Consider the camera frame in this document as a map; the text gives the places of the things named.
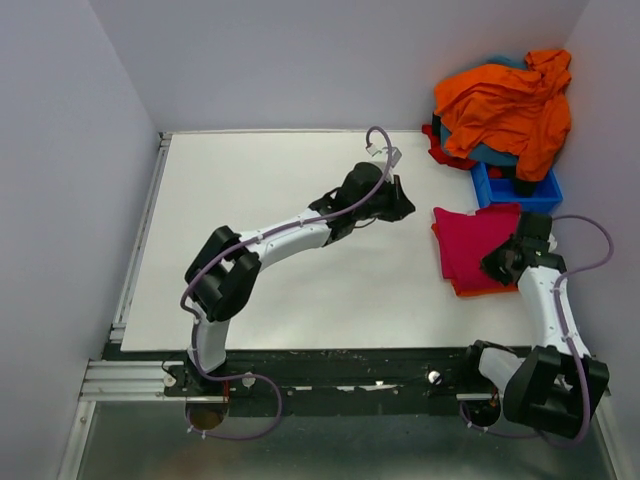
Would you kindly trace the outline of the red t-shirt in pile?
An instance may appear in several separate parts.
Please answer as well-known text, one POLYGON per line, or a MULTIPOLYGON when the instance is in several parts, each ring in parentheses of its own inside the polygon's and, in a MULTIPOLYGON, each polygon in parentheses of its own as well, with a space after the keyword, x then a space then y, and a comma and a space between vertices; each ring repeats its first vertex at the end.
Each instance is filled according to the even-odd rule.
POLYGON ((428 149, 429 155, 438 164, 462 171, 470 171, 477 164, 477 162, 472 159, 454 157, 446 153, 441 145, 440 135, 432 125, 424 124, 422 126, 422 133, 428 137, 430 142, 428 149))

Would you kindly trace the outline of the magenta t-shirt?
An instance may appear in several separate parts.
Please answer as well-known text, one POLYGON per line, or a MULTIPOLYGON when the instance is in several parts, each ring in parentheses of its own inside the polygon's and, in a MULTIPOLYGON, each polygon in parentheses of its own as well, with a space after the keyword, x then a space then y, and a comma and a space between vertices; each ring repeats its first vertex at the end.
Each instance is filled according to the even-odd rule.
POLYGON ((515 292, 481 269, 481 260, 515 231, 521 213, 517 203, 493 204, 473 214, 433 209, 431 229, 439 246, 441 274, 457 297, 515 292))

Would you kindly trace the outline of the folded orange t-shirt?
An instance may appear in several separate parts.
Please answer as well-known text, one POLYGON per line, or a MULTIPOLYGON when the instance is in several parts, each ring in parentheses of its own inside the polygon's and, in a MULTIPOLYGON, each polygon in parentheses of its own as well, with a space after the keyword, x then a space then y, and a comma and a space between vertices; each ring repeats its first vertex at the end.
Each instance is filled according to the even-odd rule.
POLYGON ((442 278, 450 282, 456 296, 470 298, 517 291, 515 286, 503 286, 481 270, 482 258, 505 236, 481 233, 477 227, 446 229, 442 234, 437 223, 431 225, 431 230, 439 247, 442 278))

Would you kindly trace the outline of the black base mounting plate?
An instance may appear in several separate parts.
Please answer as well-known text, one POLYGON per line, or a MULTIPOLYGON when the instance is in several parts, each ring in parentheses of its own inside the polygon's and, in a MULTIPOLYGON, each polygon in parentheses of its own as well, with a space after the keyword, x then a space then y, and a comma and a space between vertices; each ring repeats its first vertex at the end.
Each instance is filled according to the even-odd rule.
POLYGON ((470 347, 230 350, 208 379, 178 351, 124 352, 109 343, 102 358, 121 367, 156 366, 157 398, 219 416, 455 416, 465 405, 473 421, 491 425, 501 399, 473 369, 473 354, 470 347))

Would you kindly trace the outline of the blue plastic bin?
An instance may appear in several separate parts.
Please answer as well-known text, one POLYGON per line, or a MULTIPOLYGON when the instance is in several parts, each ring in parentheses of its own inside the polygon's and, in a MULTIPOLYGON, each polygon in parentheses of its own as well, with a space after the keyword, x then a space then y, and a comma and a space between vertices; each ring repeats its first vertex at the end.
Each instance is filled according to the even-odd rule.
POLYGON ((564 200, 553 170, 536 184, 530 196, 517 193, 515 183, 511 179, 491 177, 483 163, 477 163, 470 170, 470 174, 480 208, 494 204, 517 203, 522 211, 551 214, 564 200))

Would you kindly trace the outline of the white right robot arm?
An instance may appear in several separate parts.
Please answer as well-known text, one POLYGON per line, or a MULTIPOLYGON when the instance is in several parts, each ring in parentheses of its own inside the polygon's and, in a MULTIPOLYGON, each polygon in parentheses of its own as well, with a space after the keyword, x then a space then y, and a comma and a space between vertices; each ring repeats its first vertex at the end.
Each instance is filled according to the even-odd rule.
POLYGON ((551 247, 553 222, 548 214, 522 213, 515 231, 481 261, 485 274, 520 293, 536 326, 529 354, 478 341, 459 371, 471 391, 494 385, 506 420, 575 445, 588 433, 610 374, 581 339, 568 298, 573 273, 551 247))

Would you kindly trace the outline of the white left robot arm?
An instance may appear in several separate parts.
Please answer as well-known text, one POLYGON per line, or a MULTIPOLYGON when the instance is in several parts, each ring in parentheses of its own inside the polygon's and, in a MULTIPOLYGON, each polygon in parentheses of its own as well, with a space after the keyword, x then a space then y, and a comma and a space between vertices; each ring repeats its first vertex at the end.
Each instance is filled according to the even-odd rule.
POLYGON ((220 387, 230 321, 247 305, 261 272, 327 247, 359 223, 393 223, 415 212, 394 166, 394 161, 359 162, 339 187, 271 227, 245 233, 228 226, 214 230, 188 267, 180 298, 180 308, 193 317, 187 382, 197 393, 209 395, 220 387))

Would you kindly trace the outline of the crumpled orange t-shirt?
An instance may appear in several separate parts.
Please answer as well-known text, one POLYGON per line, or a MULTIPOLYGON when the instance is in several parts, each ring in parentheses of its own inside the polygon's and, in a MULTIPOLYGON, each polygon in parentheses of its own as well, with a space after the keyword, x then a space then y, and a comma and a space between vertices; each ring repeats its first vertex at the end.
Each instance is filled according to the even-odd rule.
POLYGON ((517 157, 519 180, 543 180, 572 126, 571 60, 564 49, 536 50, 524 70, 487 63, 442 80, 434 113, 450 132, 444 148, 466 158, 484 144, 517 157))

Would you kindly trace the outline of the aluminium extrusion rail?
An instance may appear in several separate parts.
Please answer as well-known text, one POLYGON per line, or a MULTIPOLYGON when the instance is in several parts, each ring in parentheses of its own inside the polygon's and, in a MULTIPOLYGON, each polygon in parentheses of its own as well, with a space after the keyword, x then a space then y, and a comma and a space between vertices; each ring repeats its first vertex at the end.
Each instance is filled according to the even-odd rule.
POLYGON ((94 402, 163 400, 165 375, 159 361, 90 361, 80 399, 94 402))

